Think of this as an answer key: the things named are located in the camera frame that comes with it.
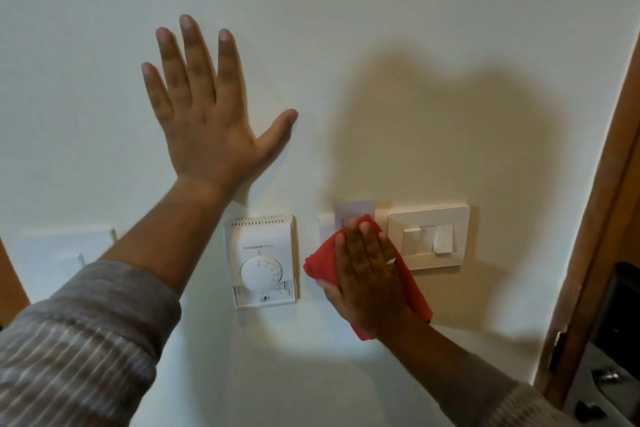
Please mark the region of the red cleaning cloth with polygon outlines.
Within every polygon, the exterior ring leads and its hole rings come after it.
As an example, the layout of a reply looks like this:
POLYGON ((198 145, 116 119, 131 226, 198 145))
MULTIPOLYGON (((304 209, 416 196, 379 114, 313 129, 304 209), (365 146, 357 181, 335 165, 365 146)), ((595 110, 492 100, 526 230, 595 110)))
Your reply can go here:
MULTIPOLYGON (((358 220, 358 222, 363 221, 371 223, 374 232, 377 234, 382 232, 381 227, 369 216, 364 216, 358 220)), ((320 245, 319 249, 315 253, 305 259, 303 270, 310 278, 315 281, 318 279, 324 279, 336 286, 339 284, 336 270, 334 242, 336 237, 339 234, 344 234, 345 231, 346 227, 335 232, 327 241, 320 245)), ((403 287, 404 298, 410 312, 404 316, 404 319, 396 333, 389 336, 385 342, 382 342, 392 349, 424 341, 433 334, 433 330, 430 326, 433 312, 397 250, 396 257, 397 269, 401 285, 403 287)), ((349 326, 352 327, 353 331, 362 341, 378 340, 372 335, 359 330, 356 326, 352 326, 350 324, 349 326)))

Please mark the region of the person's left forearm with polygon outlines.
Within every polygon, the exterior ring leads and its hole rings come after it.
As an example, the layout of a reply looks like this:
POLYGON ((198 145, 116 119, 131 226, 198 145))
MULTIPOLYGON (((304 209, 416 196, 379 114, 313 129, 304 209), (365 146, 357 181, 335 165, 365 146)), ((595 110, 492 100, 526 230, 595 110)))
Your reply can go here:
POLYGON ((128 427, 234 186, 179 178, 98 261, 0 333, 0 427, 128 427))

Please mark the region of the dark door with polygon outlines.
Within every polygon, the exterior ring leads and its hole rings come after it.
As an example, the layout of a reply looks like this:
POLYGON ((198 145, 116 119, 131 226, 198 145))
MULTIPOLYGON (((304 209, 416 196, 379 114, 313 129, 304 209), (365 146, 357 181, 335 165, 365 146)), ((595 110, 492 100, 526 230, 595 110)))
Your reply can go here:
POLYGON ((616 264, 563 408, 582 427, 640 427, 640 268, 616 264), (591 370, 609 368, 625 380, 597 388, 591 370))

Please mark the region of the brown wooden panel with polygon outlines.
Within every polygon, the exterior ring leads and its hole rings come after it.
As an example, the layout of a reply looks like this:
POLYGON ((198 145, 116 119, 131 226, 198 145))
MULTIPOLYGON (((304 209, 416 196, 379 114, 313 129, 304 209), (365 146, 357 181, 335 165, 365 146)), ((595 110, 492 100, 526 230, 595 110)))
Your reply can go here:
POLYGON ((0 330, 30 305, 13 264, 0 237, 0 330))

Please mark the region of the person's right hand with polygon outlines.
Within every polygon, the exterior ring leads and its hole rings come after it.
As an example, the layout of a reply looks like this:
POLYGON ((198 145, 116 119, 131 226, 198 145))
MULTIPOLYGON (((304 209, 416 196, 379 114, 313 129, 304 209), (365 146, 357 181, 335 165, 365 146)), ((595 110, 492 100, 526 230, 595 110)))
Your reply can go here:
POLYGON ((372 224, 359 222, 365 247, 365 273, 357 277, 351 267, 346 247, 346 231, 334 242, 336 270, 342 291, 342 307, 334 307, 350 325, 385 342, 396 333, 404 316, 410 312, 401 280, 386 279, 378 271, 380 246, 372 224))

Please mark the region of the white dial thermostat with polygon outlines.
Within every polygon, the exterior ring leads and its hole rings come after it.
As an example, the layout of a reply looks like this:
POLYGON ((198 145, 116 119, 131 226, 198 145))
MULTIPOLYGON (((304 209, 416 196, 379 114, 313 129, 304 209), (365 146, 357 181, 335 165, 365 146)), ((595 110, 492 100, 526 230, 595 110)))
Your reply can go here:
POLYGON ((237 310, 298 301, 295 218, 291 214, 228 220, 227 265, 237 310))

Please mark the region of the brown wooden door frame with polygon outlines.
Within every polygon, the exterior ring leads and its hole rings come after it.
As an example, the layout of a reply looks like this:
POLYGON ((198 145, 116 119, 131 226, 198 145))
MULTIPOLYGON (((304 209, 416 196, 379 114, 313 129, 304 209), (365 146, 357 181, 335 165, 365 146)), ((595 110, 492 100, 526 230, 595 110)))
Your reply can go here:
POLYGON ((640 33, 550 320, 534 387, 561 408, 640 206, 640 33))

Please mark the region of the person's right forearm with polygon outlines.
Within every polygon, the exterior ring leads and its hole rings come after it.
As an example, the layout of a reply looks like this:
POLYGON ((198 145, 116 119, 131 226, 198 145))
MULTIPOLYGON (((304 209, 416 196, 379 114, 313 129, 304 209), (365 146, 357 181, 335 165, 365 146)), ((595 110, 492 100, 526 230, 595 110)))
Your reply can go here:
POLYGON ((533 386, 464 350, 408 309, 377 321, 374 334, 454 427, 580 427, 533 386))

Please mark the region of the pale key card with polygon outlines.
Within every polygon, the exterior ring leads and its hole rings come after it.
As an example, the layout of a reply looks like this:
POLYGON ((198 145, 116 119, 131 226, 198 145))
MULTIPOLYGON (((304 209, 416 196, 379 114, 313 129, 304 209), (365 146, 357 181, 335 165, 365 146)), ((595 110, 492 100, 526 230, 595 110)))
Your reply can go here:
POLYGON ((376 202, 370 199, 337 203, 334 207, 335 231, 343 229, 351 220, 360 220, 364 216, 374 218, 375 212, 376 202))

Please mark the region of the white key card holder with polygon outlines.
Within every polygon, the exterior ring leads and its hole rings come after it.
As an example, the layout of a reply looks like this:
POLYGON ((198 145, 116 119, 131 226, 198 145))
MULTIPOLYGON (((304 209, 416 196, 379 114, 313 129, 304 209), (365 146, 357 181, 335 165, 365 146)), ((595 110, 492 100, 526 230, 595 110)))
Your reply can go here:
MULTIPOLYGON (((381 227, 382 231, 388 230, 388 214, 390 211, 388 203, 382 203, 376 207, 374 220, 381 227)), ((322 213, 318 217, 319 224, 319 244, 322 245, 331 235, 336 232, 335 212, 322 213)))

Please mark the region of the person's left hand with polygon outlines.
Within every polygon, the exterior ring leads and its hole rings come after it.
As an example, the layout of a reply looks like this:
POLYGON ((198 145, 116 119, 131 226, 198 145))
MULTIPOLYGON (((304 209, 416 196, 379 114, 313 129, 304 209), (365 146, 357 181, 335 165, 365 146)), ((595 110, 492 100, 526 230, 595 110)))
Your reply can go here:
POLYGON ((177 180, 232 196, 270 163, 259 160, 258 136, 249 123, 236 40, 229 30, 220 30, 217 57, 210 54, 215 101, 192 100, 185 51, 180 49, 176 36, 160 27, 156 41, 162 66, 162 72, 158 71, 173 106, 171 121, 158 123, 177 180))

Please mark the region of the white wall light switch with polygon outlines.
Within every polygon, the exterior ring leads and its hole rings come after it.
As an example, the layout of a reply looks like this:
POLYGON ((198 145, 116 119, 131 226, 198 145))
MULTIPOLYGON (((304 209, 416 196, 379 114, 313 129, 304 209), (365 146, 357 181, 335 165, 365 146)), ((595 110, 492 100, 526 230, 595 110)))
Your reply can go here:
POLYGON ((387 234, 411 272, 458 268, 465 260, 468 204, 391 208, 387 234))

